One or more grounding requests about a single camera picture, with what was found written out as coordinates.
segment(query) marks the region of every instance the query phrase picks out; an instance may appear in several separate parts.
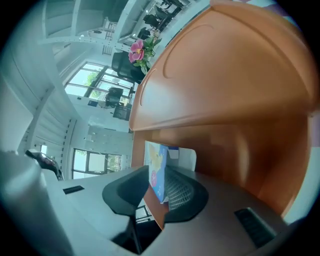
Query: pink flower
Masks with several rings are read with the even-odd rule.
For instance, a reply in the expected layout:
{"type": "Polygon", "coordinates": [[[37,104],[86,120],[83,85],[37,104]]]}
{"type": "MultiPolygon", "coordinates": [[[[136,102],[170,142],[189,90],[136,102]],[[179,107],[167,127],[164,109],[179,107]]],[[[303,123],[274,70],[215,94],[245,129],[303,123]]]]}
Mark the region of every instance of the pink flower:
{"type": "Polygon", "coordinates": [[[131,45],[130,50],[132,52],[129,52],[129,60],[131,63],[137,60],[141,61],[144,58],[145,51],[142,49],[143,47],[144,42],[141,39],[131,45]]]}

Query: black plastic part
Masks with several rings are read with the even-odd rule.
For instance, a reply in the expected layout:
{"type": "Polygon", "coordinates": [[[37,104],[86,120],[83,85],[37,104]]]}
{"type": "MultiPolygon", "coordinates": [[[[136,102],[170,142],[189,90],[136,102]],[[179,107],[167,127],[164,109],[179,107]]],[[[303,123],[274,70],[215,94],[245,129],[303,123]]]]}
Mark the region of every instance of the black plastic part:
{"type": "Polygon", "coordinates": [[[45,154],[43,154],[41,152],[30,152],[29,150],[27,150],[25,152],[25,155],[30,158],[35,159],[42,169],[47,169],[47,170],[53,171],[56,178],[59,181],[63,180],[59,165],[55,160],[51,159],[50,157],[46,156],[45,154]],[[50,162],[52,162],[52,164],[46,163],[45,158],[48,159],[50,162]]]}
{"type": "Polygon", "coordinates": [[[275,235],[249,208],[237,210],[234,214],[257,248],[275,238],[275,235]]]}
{"type": "Polygon", "coordinates": [[[114,213],[135,218],[136,209],[148,187],[149,167],[143,166],[106,185],[102,198],[114,213]]]}
{"type": "Polygon", "coordinates": [[[170,167],[167,167],[165,171],[174,172],[175,175],[179,176],[191,186],[191,198],[179,208],[169,211],[164,216],[164,223],[186,222],[193,219],[206,206],[209,199],[208,191],[198,181],[183,175],[170,167]]]}
{"type": "Polygon", "coordinates": [[[71,194],[71,193],[74,193],[74,192],[78,192],[78,191],[81,191],[81,190],[84,190],[85,188],[82,187],[82,186],[73,186],[73,187],[68,187],[68,188],[65,188],[63,190],[63,192],[68,195],[68,194],[71,194]]]}

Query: potted plant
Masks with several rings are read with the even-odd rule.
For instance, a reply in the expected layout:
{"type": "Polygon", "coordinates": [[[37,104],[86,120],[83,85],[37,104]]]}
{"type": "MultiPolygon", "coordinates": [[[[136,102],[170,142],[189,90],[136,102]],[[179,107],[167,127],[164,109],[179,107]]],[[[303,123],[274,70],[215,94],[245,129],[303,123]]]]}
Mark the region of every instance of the potted plant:
{"type": "Polygon", "coordinates": [[[146,75],[151,68],[149,59],[155,56],[154,48],[161,42],[154,36],[148,37],[146,40],[138,39],[131,45],[129,52],[129,60],[135,67],[141,67],[141,71],[146,75]]]}

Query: vent grille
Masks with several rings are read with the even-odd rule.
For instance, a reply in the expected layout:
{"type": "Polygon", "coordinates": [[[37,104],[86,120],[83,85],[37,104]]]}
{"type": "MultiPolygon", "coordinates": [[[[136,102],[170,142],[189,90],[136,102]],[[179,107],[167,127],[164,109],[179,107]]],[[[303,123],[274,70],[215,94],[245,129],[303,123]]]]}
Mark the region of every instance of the vent grille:
{"type": "Polygon", "coordinates": [[[271,229],[250,208],[237,210],[234,214],[257,248],[275,238],[271,229]]]}

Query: black slot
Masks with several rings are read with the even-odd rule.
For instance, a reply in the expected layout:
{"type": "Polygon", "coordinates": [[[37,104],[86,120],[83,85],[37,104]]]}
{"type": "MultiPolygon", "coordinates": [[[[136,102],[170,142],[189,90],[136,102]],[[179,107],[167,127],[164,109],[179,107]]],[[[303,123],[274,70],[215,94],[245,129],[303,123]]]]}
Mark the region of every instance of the black slot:
{"type": "Polygon", "coordinates": [[[275,238],[270,229],[249,208],[237,210],[234,214],[257,248],[275,238]]]}
{"type": "Polygon", "coordinates": [[[67,194],[71,194],[71,193],[74,193],[74,192],[78,192],[80,190],[84,190],[85,188],[82,187],[82,186],[73,186],[73,187],[68,187],[68,188],[65,188],[63,190],[63,192],[67,195],[67,194]]]}

